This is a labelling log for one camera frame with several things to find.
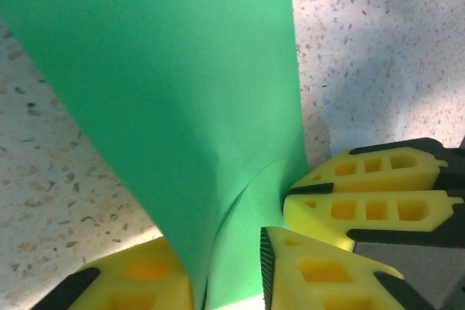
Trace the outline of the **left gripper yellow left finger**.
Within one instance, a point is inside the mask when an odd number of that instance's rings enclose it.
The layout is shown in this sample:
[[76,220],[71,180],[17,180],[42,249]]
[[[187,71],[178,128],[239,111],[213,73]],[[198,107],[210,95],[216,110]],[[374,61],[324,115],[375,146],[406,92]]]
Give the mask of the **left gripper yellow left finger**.
[[193,310],[190,279],[165,237],[69,274],[34,310]]

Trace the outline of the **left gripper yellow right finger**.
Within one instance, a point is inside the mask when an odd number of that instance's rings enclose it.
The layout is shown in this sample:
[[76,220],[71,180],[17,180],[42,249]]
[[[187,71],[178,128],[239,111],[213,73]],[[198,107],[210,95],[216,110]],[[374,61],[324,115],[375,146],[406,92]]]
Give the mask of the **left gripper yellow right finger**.
[[396,269],[280,227],[260,232],[265,310],[436,310]]

